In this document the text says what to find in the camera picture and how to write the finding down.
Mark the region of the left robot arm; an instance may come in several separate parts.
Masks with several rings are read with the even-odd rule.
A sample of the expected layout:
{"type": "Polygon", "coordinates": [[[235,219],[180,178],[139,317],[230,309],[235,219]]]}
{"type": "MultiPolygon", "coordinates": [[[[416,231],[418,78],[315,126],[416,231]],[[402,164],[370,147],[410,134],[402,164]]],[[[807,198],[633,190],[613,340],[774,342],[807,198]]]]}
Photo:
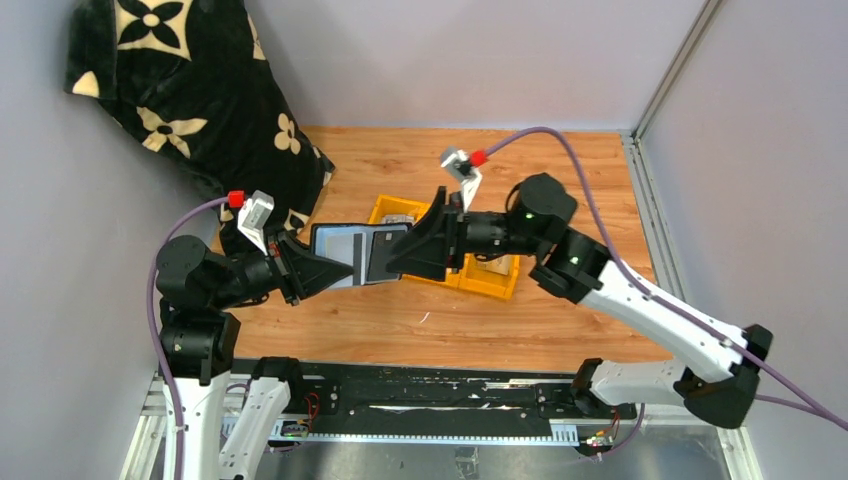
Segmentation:
{"type": "Polygon", "coordinates": [[[352,273],[287,233],[236,260],[211,252],[195,236],[166,241],[154,265],[162,327],[153,333],[166,382],[165,478],[252,479],[284,410],[317,404],[297,359],[263,357],[235,426],[221,436],[241,328],[231,308],[274,290],[296,305],[352,273]]]}

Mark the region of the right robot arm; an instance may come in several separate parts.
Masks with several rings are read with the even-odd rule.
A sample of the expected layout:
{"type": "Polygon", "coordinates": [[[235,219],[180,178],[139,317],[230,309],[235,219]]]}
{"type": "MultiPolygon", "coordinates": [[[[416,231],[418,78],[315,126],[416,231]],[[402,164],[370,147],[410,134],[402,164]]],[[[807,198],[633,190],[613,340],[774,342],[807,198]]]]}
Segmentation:
{"type": "Polygon", "coordinates": [[[550,295],[612,316],[672,354],[664,362],[585,360],[570,385],[573,404],[597,415],[625,404],[686,409],[725,429],[742,425],[773,336],[708,318],[641,278],[611,250],[570,226],[576,200],[548,174],[518,183],[506,210],[467,212],[439,189],[425,215],[390,250],[390,272],[442,281],[467,256],[534,258],[530,277],[550,295]]]}

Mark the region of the black credit card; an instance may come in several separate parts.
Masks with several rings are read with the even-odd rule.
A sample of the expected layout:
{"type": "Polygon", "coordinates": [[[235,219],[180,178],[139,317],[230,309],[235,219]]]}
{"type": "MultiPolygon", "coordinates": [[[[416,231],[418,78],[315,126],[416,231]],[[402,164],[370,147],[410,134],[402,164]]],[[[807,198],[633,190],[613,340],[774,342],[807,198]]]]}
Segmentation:
{"type": "Polygon", "coordinates": [[[408,232],[410,224],[376,225],[371,230],[368,265],[365,273],[365,284],[375,285],[398,281],[402,278],[399,273],[387,269],[392,257],[392,248],[408,232]]]}

